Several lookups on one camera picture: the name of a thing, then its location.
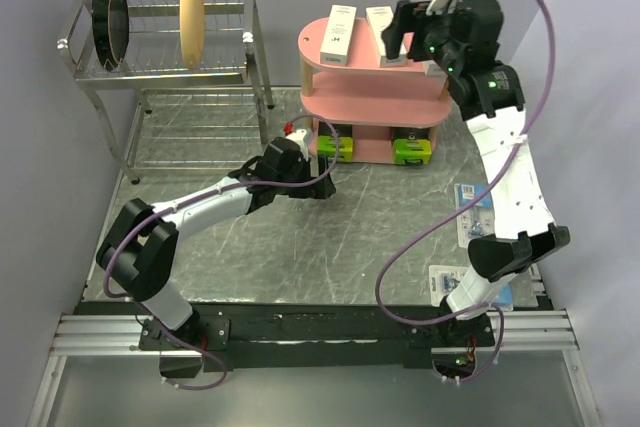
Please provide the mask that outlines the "white slim box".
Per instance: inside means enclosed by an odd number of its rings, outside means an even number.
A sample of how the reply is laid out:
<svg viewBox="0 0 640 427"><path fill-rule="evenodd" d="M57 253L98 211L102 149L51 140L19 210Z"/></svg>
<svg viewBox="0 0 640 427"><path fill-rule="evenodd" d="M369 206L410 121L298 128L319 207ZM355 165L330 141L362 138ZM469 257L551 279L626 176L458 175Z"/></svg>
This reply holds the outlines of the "white slim box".
<svg viewBox="0 0 640 427"><path fill-rule="evenodd" d="M424 61L422 65L426 76L437 78L444 78L446 76L446 73L433 60Z"/></svg>
<svg viewBox="0 0 640 427"><path fill-rule="evenodd" d="M320 48L320 63L346 66L357 8L333 5Z"/></svg>
<svg viewBox="0 0 640 427"><path fill-rule="evenodd" d="M403 67L407 63L406 48L404 47L404 44L401 44L397 58L389 59L386 56L386 47L382 39L382 32L391 24L392 19L393 10L390 6L366 8L366 20L374 46L376 63L379 68Z"/></svg>

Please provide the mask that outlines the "pink three-tier shelf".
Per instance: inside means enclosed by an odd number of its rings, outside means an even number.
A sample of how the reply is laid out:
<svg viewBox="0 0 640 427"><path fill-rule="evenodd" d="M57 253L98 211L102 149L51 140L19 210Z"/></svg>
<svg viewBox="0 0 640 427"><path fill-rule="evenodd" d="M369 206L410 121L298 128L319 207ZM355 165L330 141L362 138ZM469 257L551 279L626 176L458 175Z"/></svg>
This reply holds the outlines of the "pink three-tier shelf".
<svg viewBox="0 0 640 427"><path fill-rule="evenodd" d="M444 77L426 74L416 62L379 67L364 18L355 21L348 64L322 64L327 22L327 18L310 22L298 37L305 110L332 124L352 127L354 162L391 164L393 128L426 129L435 149L439 129L452 111Z"/></svg>

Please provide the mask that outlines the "blue razor blister pack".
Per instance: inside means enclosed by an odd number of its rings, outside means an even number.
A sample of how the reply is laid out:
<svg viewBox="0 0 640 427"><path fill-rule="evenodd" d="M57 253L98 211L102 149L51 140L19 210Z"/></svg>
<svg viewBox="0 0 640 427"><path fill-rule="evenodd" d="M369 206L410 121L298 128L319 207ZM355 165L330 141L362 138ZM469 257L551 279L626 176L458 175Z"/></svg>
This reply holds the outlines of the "blue razor blister pack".
<svg viewBox="0 0 640 427"><path fill-rule="evenodd" d="M485 185L456 183L454 185L455 207L467 206L477 194L486 189ZM466 249L473 239L495 233L495 213L490 194L456 218L458 245Z"/></svg>
<svg viewBox="0 0 640 427"><path fill-rule="evenodd" d="M429 287L431 305L433 307L439 307L444 296L450 294L455 289L468 270L468 267L463 266L430 265ZM506 284L502 288L494 300L494 303L503 310L513 310L514 305L509 284Z"/></svg>

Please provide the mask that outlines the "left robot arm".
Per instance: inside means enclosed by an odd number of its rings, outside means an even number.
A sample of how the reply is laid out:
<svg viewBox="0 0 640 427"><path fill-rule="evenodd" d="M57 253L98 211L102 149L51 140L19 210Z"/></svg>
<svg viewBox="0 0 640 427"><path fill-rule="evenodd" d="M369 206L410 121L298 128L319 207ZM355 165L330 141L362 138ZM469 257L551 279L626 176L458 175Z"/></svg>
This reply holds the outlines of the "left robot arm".
<svg viewBox="0 0 640 427"><path fill-rule="evenodd" d="M199 315L170 281L179 243L220 222L271 204L278 196L326 199L336 192L327 167L311 175L313 133L296 129L271 141L218 183L154 205L135 198L125 204L96 253L107 281L161 321L163 337L184 349L198 337Z"/></svg>

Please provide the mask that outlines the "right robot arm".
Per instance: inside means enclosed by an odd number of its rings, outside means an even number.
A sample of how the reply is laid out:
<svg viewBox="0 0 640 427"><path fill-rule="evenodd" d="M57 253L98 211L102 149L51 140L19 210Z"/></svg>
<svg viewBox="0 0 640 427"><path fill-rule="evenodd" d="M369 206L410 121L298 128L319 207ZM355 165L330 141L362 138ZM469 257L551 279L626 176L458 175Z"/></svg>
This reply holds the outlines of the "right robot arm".
<svg viewBox="0 0 640 427"><path fill-rule="evenodd" d="M532 264L565 247L567 227L556 224L541 192L528 142L535 117L525 111L515 69L497 60L504 15L497 0L449 0L435 13L428 2L401 0L383 30L388 58L399 54L405 34L408 58L432 60L481 156L488 186L449 217L481 199L494 209L494 231L469 243L469 269L440 304L439 337L460 345L502 288Z"/></svg>

